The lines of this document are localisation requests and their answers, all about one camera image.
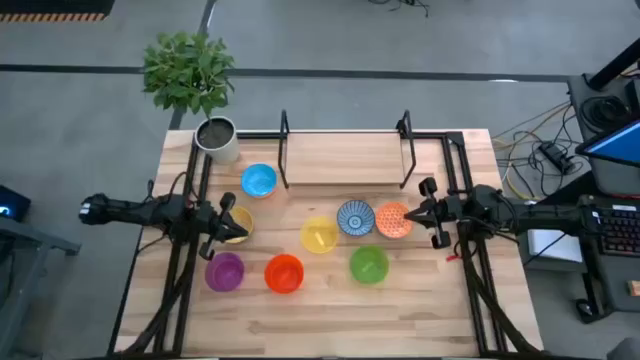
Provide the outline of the orange patterned ceramic bowl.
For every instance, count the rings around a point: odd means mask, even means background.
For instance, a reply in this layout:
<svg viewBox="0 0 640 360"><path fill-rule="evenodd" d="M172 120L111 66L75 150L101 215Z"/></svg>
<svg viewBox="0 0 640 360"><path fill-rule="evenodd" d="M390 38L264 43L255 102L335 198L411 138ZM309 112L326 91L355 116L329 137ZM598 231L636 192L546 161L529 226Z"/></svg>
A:
<svg viewBox="0 0 640 360"><path fill-rule="evenodd" d="M375 224L378 231L389 239L401 239L410 234L413 225L405 218L408 207L400 202L387 202L375 212Z"/></svg>

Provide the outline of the black computer mouse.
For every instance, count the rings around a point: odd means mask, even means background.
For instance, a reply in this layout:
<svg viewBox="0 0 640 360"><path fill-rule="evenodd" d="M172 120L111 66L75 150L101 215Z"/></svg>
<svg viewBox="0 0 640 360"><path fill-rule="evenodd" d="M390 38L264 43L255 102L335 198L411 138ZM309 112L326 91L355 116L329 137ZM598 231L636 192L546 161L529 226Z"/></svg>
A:
<svg viewBox="0 0 640 360"><path fill-rule="evenodd" d="M589 300L577 299L574 302L574 305L577 314L583 323L589 323L595 319L597 315L596 308L593 307L592 303Z"/></svg>

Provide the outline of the purple translucent plastic bowl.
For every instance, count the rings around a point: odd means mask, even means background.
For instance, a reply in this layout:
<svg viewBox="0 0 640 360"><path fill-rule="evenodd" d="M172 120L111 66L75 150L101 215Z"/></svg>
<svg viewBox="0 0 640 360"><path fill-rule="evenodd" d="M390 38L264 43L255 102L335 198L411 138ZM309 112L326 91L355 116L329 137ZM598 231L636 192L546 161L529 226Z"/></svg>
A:
<svg viewBox="0 0 640 360"><path fill-rule="evenodd" d="M242 283L244 273L244 262L238 255L218 253L206 266L205 282L213 291L230 292Z"/></svg>

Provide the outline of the yellow translucent plastic bowl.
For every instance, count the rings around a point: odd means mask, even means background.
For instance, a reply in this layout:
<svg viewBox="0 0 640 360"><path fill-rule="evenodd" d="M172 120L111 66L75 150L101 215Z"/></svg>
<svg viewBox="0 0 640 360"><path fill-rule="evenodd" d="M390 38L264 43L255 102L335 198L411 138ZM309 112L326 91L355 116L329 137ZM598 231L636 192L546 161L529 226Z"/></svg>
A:
<svg viewBox="0 0 640 360"><path fill-rule="evenodd" d="M302 246L313 254L325 254L338 244L339 228L336 222L326 216L308 218L300 230Z"/></svg>

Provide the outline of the screen with blue display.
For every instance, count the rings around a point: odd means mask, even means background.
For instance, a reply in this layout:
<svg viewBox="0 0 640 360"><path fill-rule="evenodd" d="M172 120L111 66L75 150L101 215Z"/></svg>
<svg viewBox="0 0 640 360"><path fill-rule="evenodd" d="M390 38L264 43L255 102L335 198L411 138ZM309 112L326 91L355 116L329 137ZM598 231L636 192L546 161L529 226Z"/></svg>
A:
<svg viewBox="0 0 640 360"><path fill-rule="evenodd" d="M640 168L640 119L583 142L575 152L590 158Z"/></svg>

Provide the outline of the orange translucent plastic bowl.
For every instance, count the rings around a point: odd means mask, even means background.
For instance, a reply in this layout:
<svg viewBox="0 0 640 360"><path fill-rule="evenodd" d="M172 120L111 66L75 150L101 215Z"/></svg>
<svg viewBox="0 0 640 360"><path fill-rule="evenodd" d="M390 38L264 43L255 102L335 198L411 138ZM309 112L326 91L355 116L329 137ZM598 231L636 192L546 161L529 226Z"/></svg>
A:
<svg viewBox="0 0 640 360"><path fill-rule="evenodd" d="M300 288L304 280L303 263L290 254L273 257L264 271L269 289L279 294L289 294Z"/></svg>

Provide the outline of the wooden shelf with black frame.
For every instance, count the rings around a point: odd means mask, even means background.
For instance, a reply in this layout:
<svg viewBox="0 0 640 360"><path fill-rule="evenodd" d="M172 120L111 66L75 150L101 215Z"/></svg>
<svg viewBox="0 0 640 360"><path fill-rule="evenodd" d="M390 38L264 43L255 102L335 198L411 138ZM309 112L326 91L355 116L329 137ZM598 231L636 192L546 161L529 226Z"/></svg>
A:
<svg viewBox="0 0 640 360"><path fill-rule="evenodd" d="M392 130L300 130L280 115L277 167L285 187L365 185L404 188L417 165L405 111Z"/></svg>

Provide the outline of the blue patterned ceramic bowl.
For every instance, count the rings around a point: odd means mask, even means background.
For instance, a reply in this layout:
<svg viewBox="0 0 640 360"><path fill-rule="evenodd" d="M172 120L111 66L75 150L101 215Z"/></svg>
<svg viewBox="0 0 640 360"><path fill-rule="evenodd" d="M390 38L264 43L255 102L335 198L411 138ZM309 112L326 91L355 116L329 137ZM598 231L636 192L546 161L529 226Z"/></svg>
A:
<svg viewBox="0 0 640 360"><path fill-rule="evenodd" d="M375 213L365 201L349 200L338 209L337 224L345 234L362 237L373 230Z"/></svg>

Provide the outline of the black mat with hazard stripe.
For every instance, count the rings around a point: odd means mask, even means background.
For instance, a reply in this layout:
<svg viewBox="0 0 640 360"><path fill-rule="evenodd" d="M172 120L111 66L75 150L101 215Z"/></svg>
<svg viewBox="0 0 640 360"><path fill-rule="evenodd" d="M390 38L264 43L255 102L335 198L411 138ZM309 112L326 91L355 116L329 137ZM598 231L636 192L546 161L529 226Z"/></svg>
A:
<svg viewBox="0 0 640 360"><path fill-rule="evenodd" d="M115 0L0 0L0 23L99 22Z"/></svg>

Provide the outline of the white cylindrical plant pot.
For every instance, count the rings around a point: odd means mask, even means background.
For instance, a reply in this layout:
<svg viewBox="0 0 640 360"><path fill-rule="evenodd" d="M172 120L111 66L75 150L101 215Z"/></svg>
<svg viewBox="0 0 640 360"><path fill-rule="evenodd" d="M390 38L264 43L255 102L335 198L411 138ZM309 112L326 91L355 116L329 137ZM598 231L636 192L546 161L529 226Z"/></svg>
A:
<svg viewBox="0 0 640 360"><path fill-rule="evenodd" d="M229 165L240 157L236 127L227 117L214 116L204 120L194 132L194 140L216 164Z"/></svg>

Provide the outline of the grey metal stand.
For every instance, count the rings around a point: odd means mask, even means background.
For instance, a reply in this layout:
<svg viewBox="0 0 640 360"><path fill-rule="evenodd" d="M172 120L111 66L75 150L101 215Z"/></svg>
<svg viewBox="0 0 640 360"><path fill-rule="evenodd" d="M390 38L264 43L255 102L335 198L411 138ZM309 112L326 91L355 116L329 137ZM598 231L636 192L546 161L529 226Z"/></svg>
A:
<svg viewBox="0 0 640 360"><path fill-rule="evenodd" d="M4 217L0 217L0 239L12 240L16 249L34 251L26 274L15 284L0 307L0 360L7 360L35 294L48 253L58 249L66 255L76 256L81 245Z"/></svg>

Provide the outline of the white paper sheet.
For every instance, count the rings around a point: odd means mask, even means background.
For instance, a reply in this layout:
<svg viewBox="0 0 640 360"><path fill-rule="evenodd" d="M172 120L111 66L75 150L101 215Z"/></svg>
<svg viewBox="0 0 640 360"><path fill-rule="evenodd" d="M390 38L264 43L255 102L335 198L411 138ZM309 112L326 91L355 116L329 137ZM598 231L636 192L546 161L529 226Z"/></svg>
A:
<svg viewBox="0 0 640 360"><path fill-rule="evenodd" d="M577 237L558 230L533 229L527 232L528 254L543 258L582 263L583 256Z"/></svg>

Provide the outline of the black power strip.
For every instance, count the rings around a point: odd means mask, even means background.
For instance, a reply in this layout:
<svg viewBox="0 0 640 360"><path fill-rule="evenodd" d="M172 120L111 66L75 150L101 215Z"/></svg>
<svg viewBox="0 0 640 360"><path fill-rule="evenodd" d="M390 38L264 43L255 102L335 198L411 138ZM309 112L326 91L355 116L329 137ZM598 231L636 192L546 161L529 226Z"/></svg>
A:
<svg viewBox="0 0 640 360"><path fill-rule="evenodd" d="M544 141L538 146L538 150L561 175L568 175L574 170L575 164L572 162L571 157L554 142Z"/></svg>

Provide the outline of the black keyboard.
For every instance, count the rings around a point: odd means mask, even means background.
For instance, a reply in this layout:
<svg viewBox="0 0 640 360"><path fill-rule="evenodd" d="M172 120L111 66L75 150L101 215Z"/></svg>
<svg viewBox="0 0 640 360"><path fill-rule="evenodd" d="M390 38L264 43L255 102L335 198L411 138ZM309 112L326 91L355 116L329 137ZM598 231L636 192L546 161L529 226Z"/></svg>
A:
<svg viewBox="0 0 640 360"><path fill-rule="evenodd" d="M592 213L599 247L611 256L640 257L640 209L630 205L598 208Z"/></svg>

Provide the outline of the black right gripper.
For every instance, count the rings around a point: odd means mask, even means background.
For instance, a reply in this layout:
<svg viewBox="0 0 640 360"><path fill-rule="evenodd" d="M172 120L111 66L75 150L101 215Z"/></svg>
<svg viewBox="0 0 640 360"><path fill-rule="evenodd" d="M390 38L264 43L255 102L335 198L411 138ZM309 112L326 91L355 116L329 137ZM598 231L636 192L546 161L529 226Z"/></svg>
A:
<svg viewBox="0 0 640 360"><path fill-rule="evenodd" d="M451 235L443 229L446 222L456 222L462 218L462 205L457 196L448 196L438 200L435 196L438 190L436 180L427 177L419 183L420 193L426 197L420 205L405 214L405 219L433 229L431 237L434 249L444 249L452 245Z"/></svg>

